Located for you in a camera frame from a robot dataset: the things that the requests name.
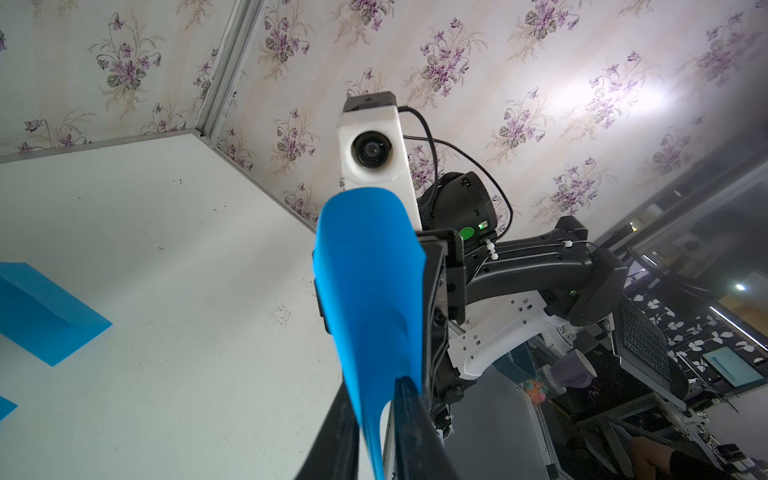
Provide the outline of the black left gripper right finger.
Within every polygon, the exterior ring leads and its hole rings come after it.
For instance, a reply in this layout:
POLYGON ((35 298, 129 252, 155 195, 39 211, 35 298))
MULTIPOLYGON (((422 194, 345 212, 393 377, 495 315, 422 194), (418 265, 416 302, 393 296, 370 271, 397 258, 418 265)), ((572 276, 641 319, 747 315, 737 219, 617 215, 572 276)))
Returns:
POLYGON ((398 378, 394 393, 397 479, 459 479, 410 377, 398 378))

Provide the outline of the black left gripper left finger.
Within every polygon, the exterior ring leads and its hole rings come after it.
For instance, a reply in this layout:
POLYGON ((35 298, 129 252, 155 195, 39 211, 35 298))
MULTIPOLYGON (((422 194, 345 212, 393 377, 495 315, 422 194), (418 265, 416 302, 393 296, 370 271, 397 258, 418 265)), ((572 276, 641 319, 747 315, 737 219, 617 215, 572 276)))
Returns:
POLYGON ((296 480, 356 480, 360 428, 342 383, 296 480))

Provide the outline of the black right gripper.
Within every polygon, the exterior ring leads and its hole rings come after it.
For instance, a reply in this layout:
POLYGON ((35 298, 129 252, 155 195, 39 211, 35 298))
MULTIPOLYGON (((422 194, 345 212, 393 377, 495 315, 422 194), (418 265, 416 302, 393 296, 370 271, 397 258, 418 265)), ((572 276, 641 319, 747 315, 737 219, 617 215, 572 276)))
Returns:
POLYGON ((431 230, 417 233, 426 254, 423 274, 423 371, 430 372, 432 325, 440 311, 448 320, 462 324, 467 305, 466 267, 463 240, 456 230, 431 230))

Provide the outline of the blue paper sheet front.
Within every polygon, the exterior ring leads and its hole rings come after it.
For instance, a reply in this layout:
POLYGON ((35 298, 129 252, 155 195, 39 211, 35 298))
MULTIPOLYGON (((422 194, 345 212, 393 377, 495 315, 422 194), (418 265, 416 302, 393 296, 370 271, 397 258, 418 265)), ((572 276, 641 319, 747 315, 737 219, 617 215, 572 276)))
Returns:
POLYGON ((313 268, 355 417, 376 478, 385 476, 380 434, 395 383, 423 380, 426 255, 406 210, 374 187, 335 195, 323 207, 313 268))

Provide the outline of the blue paper sheet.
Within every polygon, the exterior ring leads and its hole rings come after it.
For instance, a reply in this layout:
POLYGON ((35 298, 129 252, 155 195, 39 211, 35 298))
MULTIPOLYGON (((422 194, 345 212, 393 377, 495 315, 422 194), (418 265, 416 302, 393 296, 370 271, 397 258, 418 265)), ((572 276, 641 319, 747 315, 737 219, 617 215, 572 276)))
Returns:
POLYGON ((26 263, 1 264, 1 334, 55 366, 112 323, 26 263))
POLYGON ((4 397, 0 397, 0 420, 13 413, 18 405, 4 397))
POLYGON ((355 417, 376 478, 385 476, 380 434, 395 383, 423 380, 426 255, 406 210, 374 187, 335 195, 323 207, 313 268, 355 417))

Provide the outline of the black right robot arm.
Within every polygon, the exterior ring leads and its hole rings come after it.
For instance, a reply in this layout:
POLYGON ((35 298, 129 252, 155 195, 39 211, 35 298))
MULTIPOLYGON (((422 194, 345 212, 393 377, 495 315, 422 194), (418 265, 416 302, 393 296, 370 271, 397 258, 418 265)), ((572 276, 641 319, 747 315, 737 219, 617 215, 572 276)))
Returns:
POLYGON ((489 366, 538 335, 608 317, 628 268, 591 246, 573 216, 543 235, 502 241, 473 172, 446 174, 417 205, 427 253, 423 384, 433 425, 449 437, 451 405, 489 366))

